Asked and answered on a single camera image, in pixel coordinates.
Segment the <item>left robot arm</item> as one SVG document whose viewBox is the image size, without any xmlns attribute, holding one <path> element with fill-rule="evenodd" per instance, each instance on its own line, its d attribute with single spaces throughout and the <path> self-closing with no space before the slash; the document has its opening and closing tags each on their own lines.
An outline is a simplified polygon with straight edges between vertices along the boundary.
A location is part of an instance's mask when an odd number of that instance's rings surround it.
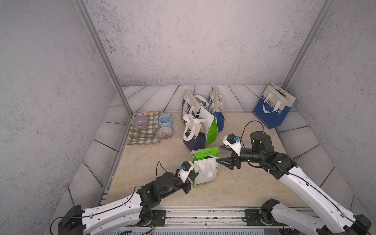
<svg viewBox="0 0 376 235">
<path fill-rule="evenodd" d="M 101 235 L 123 226 L 145 226 L 153 218 L 152 209 L 162 199 L 179 190 L 189 193 L 198 173 L 185 175 L 185 181 L 171 172 L 135 187 L 134 192 L 118 201 L 99 207 L 72 207 L 58 222 L 59 235 Z"/>
</svg>

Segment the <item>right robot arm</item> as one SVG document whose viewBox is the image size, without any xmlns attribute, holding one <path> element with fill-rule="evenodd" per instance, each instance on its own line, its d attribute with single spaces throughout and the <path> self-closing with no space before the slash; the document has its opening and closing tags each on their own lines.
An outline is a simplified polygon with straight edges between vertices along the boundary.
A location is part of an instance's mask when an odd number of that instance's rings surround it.
<svg viewBox="0 0 376 235">
<path fill-rule="evenodd" d="M 231 156 L 217 162 L 230 170 L 242 163 L 258 163 L 259 167 L 276 180 L 292 189 L 317 217 L 291 209 L 276 199 L 269 199 L 260 207 L 260 221 L 266 226 L 276 223 L 288 225 L 306 235 L 367 235 L 371 221 L 363 214 L 355 215 L 341 206 L 302 171 L 288 155 L 276 152 L 269 135 L 256 131 L 250 135 L 251 148 L 245 148 L 239 136 L 224 137 L 221 149 Z"/>
</svg>

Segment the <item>blue beige takeout bag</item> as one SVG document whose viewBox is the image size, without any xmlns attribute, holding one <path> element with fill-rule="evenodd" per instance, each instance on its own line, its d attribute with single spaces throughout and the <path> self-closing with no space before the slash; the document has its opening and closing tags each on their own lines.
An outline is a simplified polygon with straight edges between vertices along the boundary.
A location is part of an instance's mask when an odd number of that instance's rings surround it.
<svg viewBox="0 0 376 235">
<path fill-rule="evenodd" d="M 254 114 L 268 128 L 282 124 L 296 97 L 274 83 L 269 84 L 257 103 Z"/>
</svg>

